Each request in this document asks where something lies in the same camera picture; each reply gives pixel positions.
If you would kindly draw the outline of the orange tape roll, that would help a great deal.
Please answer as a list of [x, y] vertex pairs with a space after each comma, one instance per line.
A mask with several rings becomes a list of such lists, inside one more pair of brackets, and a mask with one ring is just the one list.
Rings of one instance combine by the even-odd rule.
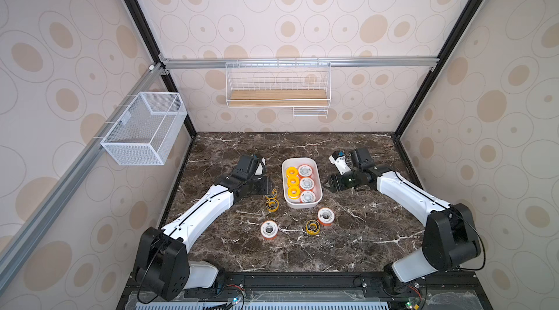
[[323, 226], [330, 226], [335, 221], [335, 213], [330, 208], [321, 208], [317, 214], [318, 221]]
[[301, 178], [299, 186], [303, 192], [312, 191], [315, 187], [315, 182], [311, 178]]
[[313, 167], [308, 164], [302, 164], [298, 167], [298, 176], [300, 178], [311, 178], [314, 173]]
[[265, 240], [273, 240], [277, 236], [279, 228], [274, 221], [265, 221], [261, 225], [260, 231]]

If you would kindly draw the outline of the yellow tape roll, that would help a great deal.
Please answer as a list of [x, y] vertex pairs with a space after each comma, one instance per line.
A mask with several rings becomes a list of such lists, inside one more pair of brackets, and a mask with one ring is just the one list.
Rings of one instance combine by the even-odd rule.
[[298, 176], [288, 176], [286, 179], [286, 183], [288, 187], [296, 186], [299, 187], [300, 185], [300, 178]]
[[289, 186], [287, 195], [291, 200], [300, 200], [301, 189], [298, 186]]
[[288, 167], [285, 174], [287, 178], [299, 178], [298, 169], [296, 167]]

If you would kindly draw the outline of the orange tape roll mid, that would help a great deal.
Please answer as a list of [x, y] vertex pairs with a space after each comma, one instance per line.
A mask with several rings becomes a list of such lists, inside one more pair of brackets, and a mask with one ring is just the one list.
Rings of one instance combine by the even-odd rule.
[[312, 191], [304, 191], [301, 192], [300, 195], [300, 202], [302, 204], [307, 204], [307, 203], [314, 203], [316, 202], [316, 195], [314, 192]]

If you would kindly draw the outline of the white plastic storage box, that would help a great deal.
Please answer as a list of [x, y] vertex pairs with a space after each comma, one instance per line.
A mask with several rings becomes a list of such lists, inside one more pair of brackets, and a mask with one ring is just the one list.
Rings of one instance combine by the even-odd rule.
[[308, 157], [289, 158], [282, 163], [283, 196], [293, 209], [310, 209], [323, 198], [317, 164]]

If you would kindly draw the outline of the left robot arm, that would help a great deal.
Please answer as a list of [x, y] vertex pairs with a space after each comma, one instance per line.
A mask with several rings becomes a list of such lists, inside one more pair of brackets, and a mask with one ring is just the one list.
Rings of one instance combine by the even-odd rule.
[[139, 290], [171, 301], [183, 290], [211, 288], [219, 270], [205, 261], [190, 261], [193, 245], [215, 219], [241, 199], [265, 196], [271, 190], [265, 158], [259, 154], [241, 156], [237, 167], [216, 179], [185, 213], [161, 229], [144, 231], [132, 269]]

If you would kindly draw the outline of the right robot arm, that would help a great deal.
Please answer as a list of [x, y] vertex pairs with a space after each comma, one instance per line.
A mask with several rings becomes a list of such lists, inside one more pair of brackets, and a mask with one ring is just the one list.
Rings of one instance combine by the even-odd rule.
[[326, 183], [330, 192], [368, 186], [396, 201], [424, 226], [422, 246], [384, 267], [386, 288], [400, 288], [435, 272], [459, 269], [486, 254], [468, 206], [452, 205], [427, 193], [392, 168], [375, 163], [366, 148], [349, 153], [352, 164], [347, 164], [346, 158], [343, 151], [329, 157], [338, 170]]

